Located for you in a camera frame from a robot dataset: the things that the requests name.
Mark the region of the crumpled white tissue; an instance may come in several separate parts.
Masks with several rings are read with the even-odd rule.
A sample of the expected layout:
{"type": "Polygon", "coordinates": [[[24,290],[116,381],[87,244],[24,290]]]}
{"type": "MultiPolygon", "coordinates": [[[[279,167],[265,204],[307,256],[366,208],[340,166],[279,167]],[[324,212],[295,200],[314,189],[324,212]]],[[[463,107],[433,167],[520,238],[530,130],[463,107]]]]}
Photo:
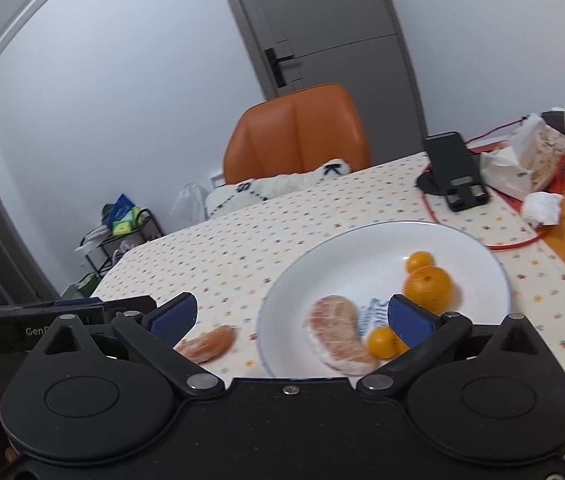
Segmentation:
{"type": "Polygon", "coordinates": [[[561,217],[563,196],[557,193],[535,192],[525,197],[520,216],[532,228],[557,226],[561,217]]]}

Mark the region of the white tissue pack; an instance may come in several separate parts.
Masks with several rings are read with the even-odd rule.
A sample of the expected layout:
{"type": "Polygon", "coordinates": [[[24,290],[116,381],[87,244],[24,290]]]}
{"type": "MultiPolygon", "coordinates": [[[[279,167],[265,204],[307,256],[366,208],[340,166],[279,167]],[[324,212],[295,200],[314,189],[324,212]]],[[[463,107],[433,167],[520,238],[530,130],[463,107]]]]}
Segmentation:
{"type": "Polygon", "coordinates": [[[480,173],[496,191],[516,200],[544,191],[565,156],[565,134],[537,114],[529,115],[505,143],[483,153],[480,173]]]}

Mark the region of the large orange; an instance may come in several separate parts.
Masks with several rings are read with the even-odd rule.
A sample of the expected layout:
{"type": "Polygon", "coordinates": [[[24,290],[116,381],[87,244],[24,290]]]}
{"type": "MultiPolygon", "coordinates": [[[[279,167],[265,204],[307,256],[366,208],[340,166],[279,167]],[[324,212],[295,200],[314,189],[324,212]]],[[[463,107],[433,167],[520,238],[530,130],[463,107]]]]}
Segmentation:
{"type": "Polygon", "coordinates": [[[439,266],[421,266],[408,274],[403,295],[431,313],[442,314],[453,303],[455,285],[451,276],[439,266]]]}

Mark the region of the large peeled pomelo segment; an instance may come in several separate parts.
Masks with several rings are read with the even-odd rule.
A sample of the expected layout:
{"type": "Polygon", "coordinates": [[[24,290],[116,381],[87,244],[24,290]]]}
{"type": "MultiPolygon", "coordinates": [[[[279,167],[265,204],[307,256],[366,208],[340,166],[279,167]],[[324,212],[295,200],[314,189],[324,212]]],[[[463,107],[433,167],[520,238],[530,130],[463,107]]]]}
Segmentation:
{"type": "Polygon", "coordinates": [[[303,327],[320,362],[345,376],[363,376],[379,365],[357,335],[358,310],[351,300],[331,295],[318,299],[303,327]]]}

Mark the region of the dotted white tablecloth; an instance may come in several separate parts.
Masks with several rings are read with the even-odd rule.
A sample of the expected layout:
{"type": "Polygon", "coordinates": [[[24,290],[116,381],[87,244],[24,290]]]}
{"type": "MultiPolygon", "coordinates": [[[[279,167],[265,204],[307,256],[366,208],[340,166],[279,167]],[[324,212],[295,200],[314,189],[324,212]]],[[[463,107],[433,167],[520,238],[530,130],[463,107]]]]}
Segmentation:
{"type": "Polygon", "coordinates": [[[565,263],[546,244],[527,242],[531,230],[499,196],[460,214],[439,198],[423,200],[415,180],[424,166],[424,156],[409,156],[163,236],[127,252],[96,295],[148,295],[164,304],[192,292],[200,306],[198,332],[223,324],[238,328],[234,348],[211,364],[212,372],[225,379],[262,376],[255,316],[287,266],[356,226],[424,220],[433,211],[447,226],[488,246],[524,244],[497,254],[512,285],[513,306],[535,324],[565,368],[565,263]]]}

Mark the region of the small peeled pomelo segment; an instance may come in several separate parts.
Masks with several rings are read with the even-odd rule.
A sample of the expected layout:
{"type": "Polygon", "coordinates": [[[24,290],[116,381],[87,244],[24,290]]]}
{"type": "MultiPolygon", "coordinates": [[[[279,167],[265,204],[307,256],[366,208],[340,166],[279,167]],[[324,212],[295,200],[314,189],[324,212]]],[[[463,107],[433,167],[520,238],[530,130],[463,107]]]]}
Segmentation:
{"type": "Polygon", "coordinates": [[[234,326],[220,325],[214,330],[176,344],[174,350],[191,362],[211,362],[232,348],[237,337],[234,326]]]}

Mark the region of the orange leather chair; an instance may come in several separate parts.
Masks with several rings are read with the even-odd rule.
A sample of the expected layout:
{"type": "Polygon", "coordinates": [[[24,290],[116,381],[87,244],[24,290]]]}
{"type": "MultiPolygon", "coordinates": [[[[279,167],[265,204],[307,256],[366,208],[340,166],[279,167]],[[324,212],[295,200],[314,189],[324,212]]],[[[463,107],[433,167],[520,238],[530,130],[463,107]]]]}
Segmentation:
{"type": "Polygon", "coordinates": [[[353,171],[371,166],[357,108],[340,84],[321,84],[250,107],[223,160],[228,184],[315,170],[340,158],[353,171]]]}

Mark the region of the white fluffy cushion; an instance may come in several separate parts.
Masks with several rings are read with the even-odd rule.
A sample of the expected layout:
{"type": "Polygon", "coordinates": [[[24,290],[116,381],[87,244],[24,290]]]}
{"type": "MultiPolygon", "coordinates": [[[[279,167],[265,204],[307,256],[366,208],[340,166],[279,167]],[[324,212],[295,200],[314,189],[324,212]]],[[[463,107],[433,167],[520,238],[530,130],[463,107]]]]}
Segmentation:
{"type": "Polygon", "coordinates": [[[303,188],[347,176],[351,172],[351,166],[345,160],[337,158],[305,174],[279,174],[276,177],[225,184],[206,197],[206,215],[209,219],[215,219],[303,188]]]}

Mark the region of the blue package on shelf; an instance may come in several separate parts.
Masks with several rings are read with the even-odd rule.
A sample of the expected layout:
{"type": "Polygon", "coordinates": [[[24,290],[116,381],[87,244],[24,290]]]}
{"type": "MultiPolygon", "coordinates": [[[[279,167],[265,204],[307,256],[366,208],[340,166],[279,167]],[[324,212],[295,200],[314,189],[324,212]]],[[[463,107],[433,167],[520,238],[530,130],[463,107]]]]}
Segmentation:
{"type": "Polygon", "coordinates": [[[125,194],[121,194],[112,205],[107,216],[107,226],[113,229],[115,222],[121,221],[126,214],[133,210],[135,204],[125,194]]]}

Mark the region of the clear plastic bag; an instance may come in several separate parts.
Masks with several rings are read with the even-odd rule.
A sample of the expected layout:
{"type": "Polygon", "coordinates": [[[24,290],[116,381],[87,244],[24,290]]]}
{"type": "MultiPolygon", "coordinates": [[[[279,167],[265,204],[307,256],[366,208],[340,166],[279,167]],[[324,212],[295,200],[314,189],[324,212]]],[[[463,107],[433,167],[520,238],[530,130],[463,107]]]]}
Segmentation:
{"type": "Polygon", "coordinates": [[[196,224],[208,218],[205,200],[209,191],[197,182],[187,183],[177,194],[171,215],[182,221],[196,224]]]}

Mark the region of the green package on shelf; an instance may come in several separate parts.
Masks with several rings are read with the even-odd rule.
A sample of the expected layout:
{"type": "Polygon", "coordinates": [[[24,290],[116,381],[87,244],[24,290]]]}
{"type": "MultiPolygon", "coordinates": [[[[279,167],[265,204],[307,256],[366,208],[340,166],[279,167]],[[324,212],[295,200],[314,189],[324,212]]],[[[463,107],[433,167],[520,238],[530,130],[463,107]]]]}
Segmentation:
{"type": "Polygon", "coordinates": [[[113,236],[132,234],[143,226],[150,218],[150,211],[146,208],[135,206],[126,216],[113,224],[111,233],[113,236]]]}

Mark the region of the grey door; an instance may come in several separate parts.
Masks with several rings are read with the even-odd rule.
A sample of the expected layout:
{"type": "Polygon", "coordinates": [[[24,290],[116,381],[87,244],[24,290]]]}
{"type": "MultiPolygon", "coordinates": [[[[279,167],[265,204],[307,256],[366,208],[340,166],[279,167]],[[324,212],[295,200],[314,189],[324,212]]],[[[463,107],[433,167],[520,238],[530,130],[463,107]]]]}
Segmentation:
{"type": "Polygon", "coordinates": [[[392,0],[228,0],[268,99],[319,84],[352,96],[375,164],[421,151],[427,134],[415,72],[392,0]],[[264,50],[282,63],[278,89],[264,50]]]}

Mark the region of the white plate blue rim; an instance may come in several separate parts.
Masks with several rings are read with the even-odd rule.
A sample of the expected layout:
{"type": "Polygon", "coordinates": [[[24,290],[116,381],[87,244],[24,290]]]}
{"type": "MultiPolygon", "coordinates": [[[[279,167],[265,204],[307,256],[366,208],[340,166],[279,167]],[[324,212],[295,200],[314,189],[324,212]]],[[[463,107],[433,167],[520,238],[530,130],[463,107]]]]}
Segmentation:
{"type": "Polygon", "coordinates": [[[512,310],[503,266],[475,237],[419,221],[361,226],[319,244],[274,281],[258,313],[258,354],[269,376],[334,377],[311,348],[304,321],[314,303],[337,295],[351,300],[367,334],[393,295],[403,289],[405,261],[430,252],[453,280],[451,306],[475,324],[499,324],[512,310]]]}

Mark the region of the small yellow orange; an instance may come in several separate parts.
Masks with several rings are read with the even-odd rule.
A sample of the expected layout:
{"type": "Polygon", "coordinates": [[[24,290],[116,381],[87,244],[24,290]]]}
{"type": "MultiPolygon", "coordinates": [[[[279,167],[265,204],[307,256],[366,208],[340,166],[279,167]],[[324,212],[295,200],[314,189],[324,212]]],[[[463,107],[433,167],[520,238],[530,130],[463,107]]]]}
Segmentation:
{"type": "Polygon", "coordinates": [[[433,266],[434,257],[430,252],[414,252],[405,261],[405,270],[407,274],[424,268],[425,266],[433,266]]]}

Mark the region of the black metal shelf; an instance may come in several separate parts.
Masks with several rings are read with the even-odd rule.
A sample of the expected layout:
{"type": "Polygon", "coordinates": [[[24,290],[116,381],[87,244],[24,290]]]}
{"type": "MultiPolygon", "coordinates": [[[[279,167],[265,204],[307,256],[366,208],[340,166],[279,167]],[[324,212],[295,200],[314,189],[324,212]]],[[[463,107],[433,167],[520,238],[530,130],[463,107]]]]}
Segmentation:
{"type": "Polygon", "coordinates": [[[164,234],[150,211],[149,220],[132,234],[113,236],[105,223],[96,226],[83,236],[75,251],[86,260],[89,272],[103,278],[130,249],[157,240],[164,234]]]}

